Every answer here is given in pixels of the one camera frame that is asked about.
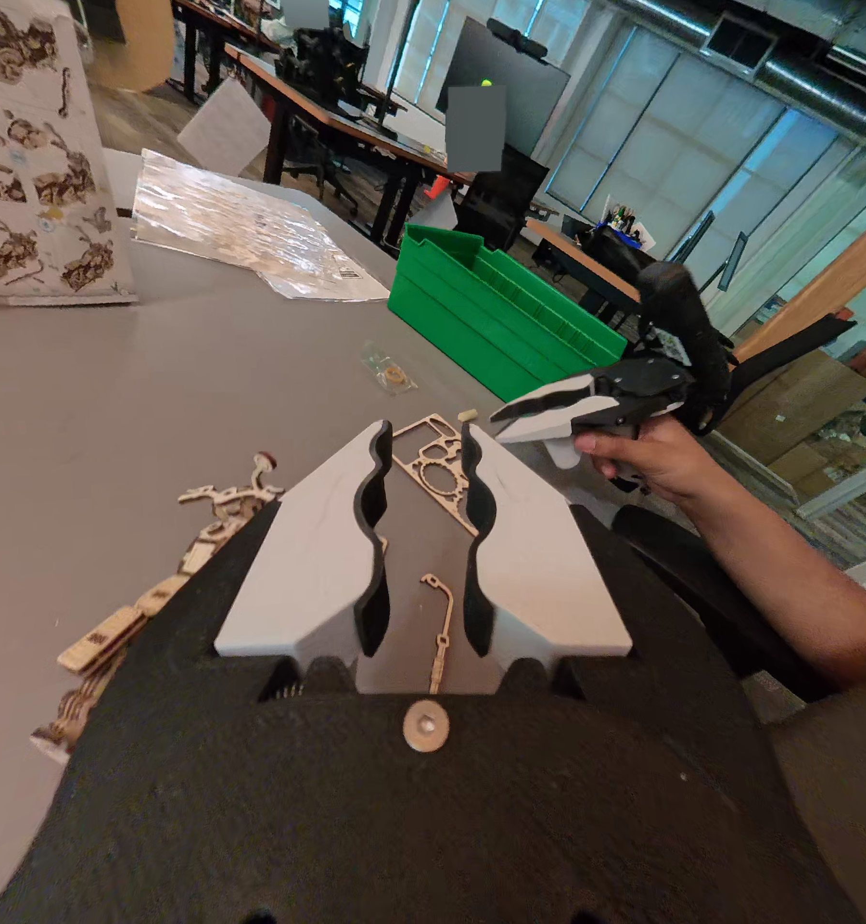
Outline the grey desk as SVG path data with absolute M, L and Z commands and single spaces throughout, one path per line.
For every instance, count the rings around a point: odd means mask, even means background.
M 303 478 L 409 410 L 359 364 L 408 334 L 378 306 L 283 307 L 254 276 L 133 246 L 147 301 L 0 312 L 0 695 L 94 606 L 151 582 L 168 504 L 254 449 Z M 437 752 L 414 698 L 320 664 L 276 699 L 275 658 L 214 638 L 275 515 L 254 518 L 150 621 L 102 696 L 0 922 L 612 922 L 566 834 L 591 807 L 547 688 L 451 696 Z M 6 718 L 9 706 L 0 706 Z

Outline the wooden beam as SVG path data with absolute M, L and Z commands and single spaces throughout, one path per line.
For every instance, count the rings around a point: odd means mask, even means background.
M 794 336 L 828 314 L 836 314 L 866 288 L 866 231 L 791 299 L 770 321 L 735 349 L 744 362 Z

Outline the white square panel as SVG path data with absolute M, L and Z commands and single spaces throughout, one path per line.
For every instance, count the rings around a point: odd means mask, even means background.
M 237 77 L 228 77 L 176 138 L 203 169 L 238 177 L 265 150 L 270 121 Z

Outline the silver ventilation ducts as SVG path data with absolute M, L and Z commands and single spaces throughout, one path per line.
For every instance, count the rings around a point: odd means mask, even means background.
M 614 1 L 609 6 L 866 147 L 866 2 Z

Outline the green plastic bin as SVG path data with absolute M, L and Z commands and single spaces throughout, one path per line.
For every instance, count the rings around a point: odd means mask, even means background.
M 390 311 L 504 402 L 624 356 L 627 341 L 482 237 L 407 225 Z

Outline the person's dark clothing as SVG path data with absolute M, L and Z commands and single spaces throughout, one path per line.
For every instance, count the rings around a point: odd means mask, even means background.
M 866 921 L 866 686 L 769 726 L 797 811 Z

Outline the printed instruction booklet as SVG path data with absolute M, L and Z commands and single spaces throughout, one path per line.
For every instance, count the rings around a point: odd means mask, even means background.
M 139 296 L 63 2 L 0 2 L 0 306 Z

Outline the person's right forearm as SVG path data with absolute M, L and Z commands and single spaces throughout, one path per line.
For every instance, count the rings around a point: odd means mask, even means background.
M 866 590 L 702 452 L 681 510 L 733 583 L 836 686 L 866 682 Z

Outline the stack of cardboard boxes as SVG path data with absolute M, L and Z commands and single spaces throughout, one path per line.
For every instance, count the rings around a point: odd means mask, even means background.
M 866 377 L 820 350 L 746 389 L 721 437 L 810 502 L 866 467 Z

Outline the small bag with rubber bands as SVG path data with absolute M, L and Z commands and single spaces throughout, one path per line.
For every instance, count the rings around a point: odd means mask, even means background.
M 416 382 L 390 355 L 389 351 L 373 342 L 366 342 L 361 362 L 387 393 L 398 396 L 416 390 Z

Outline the thin wooden rod part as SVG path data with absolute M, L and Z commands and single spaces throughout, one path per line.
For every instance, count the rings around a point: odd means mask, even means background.
M 420 581 L 433 590 L 438 590 L 446 598 L 446 613 L 443 619 L 442 628 L 436 638 L 436 654 L 431 667 L 428 692 L 430 695 L 437 695 L 441 686 L 442 678 L 445 673 L 447 653 L 450 648 L 450 628 L 453 614 L 454 598 L 453 593 L 440 578 L 432 573 L 427 573 L 420 578 Z

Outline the wooden sheet with gear holes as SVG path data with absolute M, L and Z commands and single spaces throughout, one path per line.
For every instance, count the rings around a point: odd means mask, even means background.
M 462 436 L 439 414 L 430 414 L 393 433 L 393 463 L 472 537 L 466 514 L 469 480 L 462 468 Z

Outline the large black monitor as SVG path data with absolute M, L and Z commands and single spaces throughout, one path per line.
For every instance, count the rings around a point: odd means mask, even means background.
M 506 143 L 531 156 L 570 80 L 547 54 L 545 46 L 495 18 L 482 24 L 465 17 L 436 108 L 446 112 L 452 87 L 485 80 L 505 87 Z

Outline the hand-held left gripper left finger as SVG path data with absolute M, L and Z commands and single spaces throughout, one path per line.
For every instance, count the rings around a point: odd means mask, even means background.
M 376 532 L 393 425 L 372 422 L 288 491 L 215 640 L 221 657 L 375 656 L 390 594 Z

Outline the wooden motorcycle model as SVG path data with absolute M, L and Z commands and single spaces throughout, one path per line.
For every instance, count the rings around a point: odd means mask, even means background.
M 133 603 L 119 608 L 57 657 L 57 664 L 77 678 L 61 698 L 55 718 L 37 728 L 30 741 L 43 755 L 66 765 L 76 749 L 104 691 L 111 684 L 135 638 L 173 596 L 269 502 L 284 491 L 266 484 L 276 468 L 269 453 L 253 457 L 250 479 L 240 487 L 219 490 L 207 485 L 185 491 L 179 504 L 208 502 L 213 521 L 199 531 L 184 552 L 174 574 L 146 590 Z

